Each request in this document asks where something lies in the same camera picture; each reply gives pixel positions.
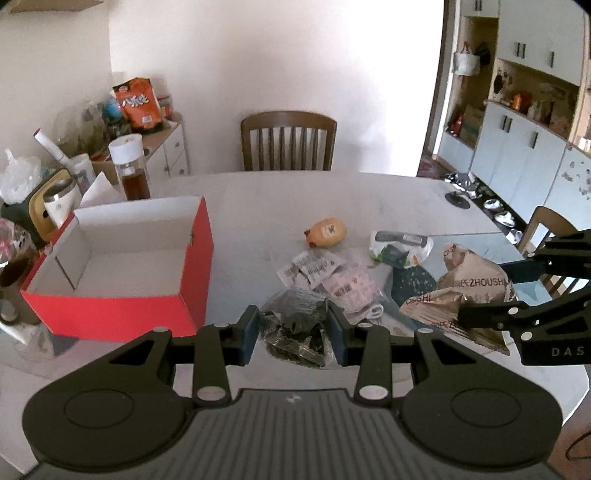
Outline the white steel mug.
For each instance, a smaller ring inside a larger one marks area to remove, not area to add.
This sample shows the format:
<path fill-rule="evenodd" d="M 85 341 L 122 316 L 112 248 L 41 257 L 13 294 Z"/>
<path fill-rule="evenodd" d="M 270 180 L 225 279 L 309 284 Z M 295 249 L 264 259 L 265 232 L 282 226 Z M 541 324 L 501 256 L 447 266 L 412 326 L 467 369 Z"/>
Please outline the white steel mug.
<path fill-rule="evenodd" d="M 58 180 L 43 194 L 45 210 L 56 228 L 60 228 L 82 199 L 78 183 L 73 178 Z"/>

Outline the white plastic bag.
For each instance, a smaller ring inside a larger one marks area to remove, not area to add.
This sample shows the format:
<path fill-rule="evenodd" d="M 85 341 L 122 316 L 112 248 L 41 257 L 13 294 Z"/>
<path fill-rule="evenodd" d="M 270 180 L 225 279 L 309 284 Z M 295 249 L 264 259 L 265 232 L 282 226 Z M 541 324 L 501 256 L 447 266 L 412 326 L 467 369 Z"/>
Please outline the white plastic bag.
<path fill-rule="evenodd" d="M 23 202 L 42 181 L 41 160 L 33 157 L 15 157 L 5 150 L 6 166 L 1 170 L 1 198 L 7 205 Z"/>

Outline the white drawer cabinet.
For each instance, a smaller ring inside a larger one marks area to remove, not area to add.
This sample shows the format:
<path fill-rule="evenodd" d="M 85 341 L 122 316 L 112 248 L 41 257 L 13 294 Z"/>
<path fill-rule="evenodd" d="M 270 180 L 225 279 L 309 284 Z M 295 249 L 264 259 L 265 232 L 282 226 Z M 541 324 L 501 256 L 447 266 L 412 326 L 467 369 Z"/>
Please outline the white drawer cabinet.
<path fill-rule="evenodd" d="M 152 182 L 189 174 L 183 120 L 179 113 L 166 119 L 164 127 L 142 136 L 147 177 Z"/>

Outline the orange pig squeeze toy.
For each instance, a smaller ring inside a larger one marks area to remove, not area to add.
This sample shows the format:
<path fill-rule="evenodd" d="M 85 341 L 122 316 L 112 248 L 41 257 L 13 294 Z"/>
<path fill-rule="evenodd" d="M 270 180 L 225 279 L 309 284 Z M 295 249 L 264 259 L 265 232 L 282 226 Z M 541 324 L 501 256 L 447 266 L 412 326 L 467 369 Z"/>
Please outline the orange pig squeeze toy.
<path fill-rule="evenodd" d="M 305 241 L 311 248 L 329 248 L 346 238 L 348 228 L 338 218 L 327 218 L 318 221 L 304 231 Z"/>

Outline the black round table mount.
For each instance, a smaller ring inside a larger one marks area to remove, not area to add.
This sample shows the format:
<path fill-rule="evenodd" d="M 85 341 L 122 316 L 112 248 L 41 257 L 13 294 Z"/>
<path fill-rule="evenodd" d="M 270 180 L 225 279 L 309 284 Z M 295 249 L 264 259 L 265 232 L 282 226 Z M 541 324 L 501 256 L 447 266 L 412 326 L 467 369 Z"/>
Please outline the black round table mount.
<path fill-rule="evenodd" d="M 462 193 L 458 191 L 448 192 L 445 194 L 445 199 L 453 206 L 468 210 L 471 208 L 471 203 L 469 199 Z"/>

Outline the wooden chair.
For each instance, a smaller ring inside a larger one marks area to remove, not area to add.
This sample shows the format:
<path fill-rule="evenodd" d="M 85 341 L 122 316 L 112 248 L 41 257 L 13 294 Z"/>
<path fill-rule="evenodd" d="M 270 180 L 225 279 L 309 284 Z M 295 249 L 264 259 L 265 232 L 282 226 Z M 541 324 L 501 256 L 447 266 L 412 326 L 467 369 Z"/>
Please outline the wooden chair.
<path fill-rule="evenodd" d="M 538 227 L 548 232 L 532 251 L 527 247 Z M 531 262 L 526 282 L 530 277 L 540 280 L 553 299 L 572 292 L 577 282 L 590 278 L 590 231 L 577 230 L 555 211 L 538 206 L 518 244 L 518 251 Z"/>
<path fill-rule="evenodd" d="M 240 122 L 246 172 L 329 171 L 338 123 L 304 111 L 269 111 Z"/>

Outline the red cardboard box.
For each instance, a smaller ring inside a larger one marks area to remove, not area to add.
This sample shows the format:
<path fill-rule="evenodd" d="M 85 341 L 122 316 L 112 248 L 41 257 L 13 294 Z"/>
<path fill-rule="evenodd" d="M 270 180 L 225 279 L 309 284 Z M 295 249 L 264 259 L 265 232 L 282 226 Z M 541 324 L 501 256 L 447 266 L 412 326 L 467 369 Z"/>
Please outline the red cardboard box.
<path fill-rule="evenodd" d="M 77 209 L 21 287 L 56 334 L 128 342 L 204 326 L 213 240 L 201 196 Z"/>

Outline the white paper roll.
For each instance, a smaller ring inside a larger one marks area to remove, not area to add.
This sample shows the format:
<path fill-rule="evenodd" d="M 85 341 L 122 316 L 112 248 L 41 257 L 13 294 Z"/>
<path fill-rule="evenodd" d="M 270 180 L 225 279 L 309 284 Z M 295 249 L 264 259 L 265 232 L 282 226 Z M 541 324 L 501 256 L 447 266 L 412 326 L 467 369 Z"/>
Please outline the white paper roll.
<path fill-rule="evenodd" d="M 33 137 L 57 162 L 65 163 L 69 159 L 40 128 L 34 132 Z"/>

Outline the black dried food bag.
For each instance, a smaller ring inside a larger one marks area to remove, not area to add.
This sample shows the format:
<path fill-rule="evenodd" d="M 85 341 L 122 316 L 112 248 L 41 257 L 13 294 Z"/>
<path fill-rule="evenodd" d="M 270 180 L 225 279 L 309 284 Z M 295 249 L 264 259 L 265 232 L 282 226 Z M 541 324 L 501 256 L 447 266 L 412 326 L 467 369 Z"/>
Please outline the black dried food bag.
<path fill-rule="evenodd" d="M 288 288 L 263 305 L 259 338 L 267 352 L 280 360 L 308 368 L 335 362 L 327 333 L 328 301 L 314 291 Z"/>

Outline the clear printed sachet packet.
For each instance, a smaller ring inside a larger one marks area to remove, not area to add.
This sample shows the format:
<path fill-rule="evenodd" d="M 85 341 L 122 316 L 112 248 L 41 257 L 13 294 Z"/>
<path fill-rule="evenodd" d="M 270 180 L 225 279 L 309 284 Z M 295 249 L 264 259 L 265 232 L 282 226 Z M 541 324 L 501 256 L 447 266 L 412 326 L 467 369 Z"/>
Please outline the clear printed sachet packet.
<path fill-rule="evenodd" d="M 307 250 L 277 269 L 276 275 L 287 288 L 327 297 L 352 324 L 379 321 L 385 313 L 384 295 L 355 252 Z"/>

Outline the white green snack packet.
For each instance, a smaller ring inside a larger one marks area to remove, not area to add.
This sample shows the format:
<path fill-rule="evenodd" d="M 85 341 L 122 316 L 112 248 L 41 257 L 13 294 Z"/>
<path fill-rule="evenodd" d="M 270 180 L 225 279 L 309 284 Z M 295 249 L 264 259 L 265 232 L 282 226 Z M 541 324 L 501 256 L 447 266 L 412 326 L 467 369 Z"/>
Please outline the white green snack packet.
<path fill-rule="evenodd" d="M 421 265 L 431 254 L 434 240 L 425 235 L 379 230 L 370 236 L 370 255 L 396 269 Z"/>

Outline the orange snack bag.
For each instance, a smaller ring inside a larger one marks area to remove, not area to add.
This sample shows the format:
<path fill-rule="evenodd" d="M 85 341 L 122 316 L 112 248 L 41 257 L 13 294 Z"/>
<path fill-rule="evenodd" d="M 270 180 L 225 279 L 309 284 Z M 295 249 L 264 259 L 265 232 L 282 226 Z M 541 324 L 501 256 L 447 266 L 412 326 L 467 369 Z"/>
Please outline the orange snack bag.
<path fill-rule="evenodd" d="M 114 86 L 113 92 L 133 133 L 150 134 L 163 128 L 160 107 L 148 78 L 135 77 Z"/>

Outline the light blue wall cabinet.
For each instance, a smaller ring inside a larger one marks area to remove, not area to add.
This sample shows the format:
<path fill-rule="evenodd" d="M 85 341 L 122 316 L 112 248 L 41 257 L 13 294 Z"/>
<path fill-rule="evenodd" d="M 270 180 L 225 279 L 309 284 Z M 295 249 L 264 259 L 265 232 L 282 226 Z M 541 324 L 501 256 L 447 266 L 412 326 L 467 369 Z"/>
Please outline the light blue wall cabinet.
<path fill-rule="evenodd" d="M 520 219 L 590 226 L 590 4 L 453 1 L 436 158 Z"/>

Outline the wooden chair at right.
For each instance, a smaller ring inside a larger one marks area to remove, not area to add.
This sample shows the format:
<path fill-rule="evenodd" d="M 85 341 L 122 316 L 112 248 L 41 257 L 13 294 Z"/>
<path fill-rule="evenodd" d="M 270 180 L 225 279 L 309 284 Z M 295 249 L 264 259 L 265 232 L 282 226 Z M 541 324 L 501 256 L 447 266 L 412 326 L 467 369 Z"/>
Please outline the wooden chair at right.
<path fill-rule="evenodd" d="M 527 247 L 538 227 L 548 232 L 532 251 Z M 555 211 L 538 206 L 518 244 L 518 251 L 531 262 L 526 282 L 530 277 L 540 280 L 553 299 L 572 292 L 577 282 L 590 278 L 590 231 L 577 230 Z"/>

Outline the glass tea bottle white lid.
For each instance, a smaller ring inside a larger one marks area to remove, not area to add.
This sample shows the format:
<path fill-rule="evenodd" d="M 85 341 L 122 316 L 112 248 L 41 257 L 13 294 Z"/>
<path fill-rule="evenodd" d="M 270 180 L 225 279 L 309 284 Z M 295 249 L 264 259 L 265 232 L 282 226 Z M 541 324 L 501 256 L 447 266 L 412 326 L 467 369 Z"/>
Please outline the glass tea bottle white lid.
<path fill-rule="evenodd" d="M 108 149 L 125 198 L 128 201 L 149 199 L 142 136 L 128 134 L 118 137 L 109 143 Z"/>

